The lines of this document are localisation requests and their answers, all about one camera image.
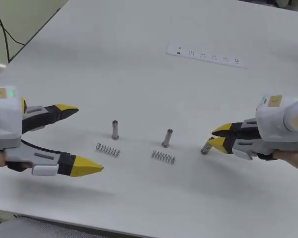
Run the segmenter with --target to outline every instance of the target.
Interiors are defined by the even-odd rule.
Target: robotic hand
[[[208,143],[214,148],[252,160],[274,160],[273,152],[298,151],[298,98],[265,95],[255,118],[228,123],[212,132],[217,138]]]
[[[31,164],[35,176],[56,174],[80,177],[102,171],[93,161],[70,153],[48,150],[21,139],[21,135],[44,128],[78,112],[72,106],[56,104],[27,107],[13,86],[0,88],[0,150],[9,169],[22,172]]]

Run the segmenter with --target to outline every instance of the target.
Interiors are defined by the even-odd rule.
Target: electrical outlet
[[[167,54],[172,56],[179,56],[183,58],[190,58],[200,61],[207,61],[212,63],[230,65],[234,67],[246,68],[243,61],[239,58],[230,56],[220,56],[216,54],[208,54],[201,50],[194,50],[192,47],[185,47],[180,43],[170,43],[167,48]]]

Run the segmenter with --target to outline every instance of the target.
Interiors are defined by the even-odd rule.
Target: white power strip
[[[201,50],[195,50],[193,48],[185,47],[180,43],[170,43],[167,48],[167,54],[200,61],[207,61],[211,63],[246,68],[244,62],[239,58],[209,54]]]

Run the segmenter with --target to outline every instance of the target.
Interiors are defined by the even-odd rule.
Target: yellow tip
[[[217,150],[227,154],[227,151],[223,147],[224,140],[225,138],[219,137],[219,138],[209,140],[208,143],[212,145],[214,148],[216,148]]]
[[[224,124],[224,125],[216,128],[214,131],[212,131],[212,133],[220,131],[220,130],[229,130],[231,126],[232,126],[232,123]]]
[[[67,110],[67,109],[78,109],[77,107],[65,105],[65,104],[55,104],[55,106],[60,109],[61,111]]]
[[[97,172],[101,172],[103,168],[104,167],[102,167],[101,165],[94,163],[89,159],[86,159],[81,156],[76,156],[70,176],[80,177],[90,175]]]

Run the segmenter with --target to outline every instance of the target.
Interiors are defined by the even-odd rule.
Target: metal pin
[[[113,121],[113,134],[111,136],[113,140],[118,140],[119,135],[118,135],[118,121],[114,120]]]
[[[171,138],[172,133],[173,133],[173,130],[172,129],[169,129],[167,131],[167,134],[165,135],[164,141],[162,143],[162,146],[164,148],[168,148],[169,147],[169,142],[170,142],[170,138]]]
[[[212,145],[210,145],[209,143],[208,143],[208,141],[205,143],[205,145],[203,146],[203,148],[201,149],[201,154],[202,155],[206,155],[206,154],[208,154],[208,152],[211,150],[211,148],[212,148]]]

